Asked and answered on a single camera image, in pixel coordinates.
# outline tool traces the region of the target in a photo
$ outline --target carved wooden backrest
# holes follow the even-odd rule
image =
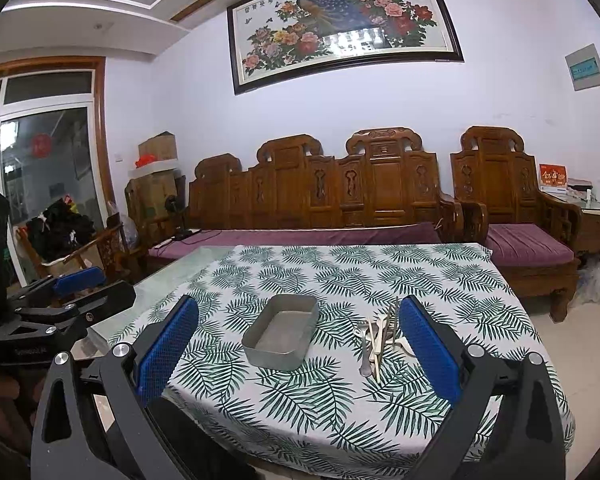
[[[456,198],[486,204],[490,223],[535,222],[538,179],[535,159],[509,128],[472,126],[451,154]]]
[[[438,164],[408,128],[362,130],[348,155],[324,156],[308,135],[265,142],[258,163],[240,171],[224,154],[202,160],[189,184],[193,225],[298,229],[436,223]]]

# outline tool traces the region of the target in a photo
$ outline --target silver screw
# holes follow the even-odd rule
[[[59,354],[56,354],[56,357],[54,357],[54,362],[57,365],[63,365],[68,360],[69,360],[69,354],[67,352],[60,352]]]
[[[480,345],[469,345],[466,349],[471,357],[482,357],[484,355],[484,348]]]
[[[129,345],[126,343],[120,343],[113,347],[113,355],[116,357],[124,357],[129,353]]]
[[[542,363],[544,363],[544,359],[542,359],[542,356],[537,352],[531,352],[529,354],[529,360],[533,365],[541,365]]]

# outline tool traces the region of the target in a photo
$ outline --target side table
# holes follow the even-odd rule
[[[576,256],[600,254],[600,202],[580,200],[569,195],[549,193],[554,198],[577,205],[582,210],[582,225],[573,243]]]

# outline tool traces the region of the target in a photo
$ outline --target blue label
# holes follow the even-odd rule
[[[569,69],[571,70],[571,77],[573,77],[574,81],[600,73],[598,62],[594,57],[576,63],[575,65],[570,66]]]

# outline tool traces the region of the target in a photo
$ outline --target gray metal tray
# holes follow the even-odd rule
[[[242,336],[248,361],[260,368],[295,370],[304,360],[319,314],[313,296],[273,296]]]

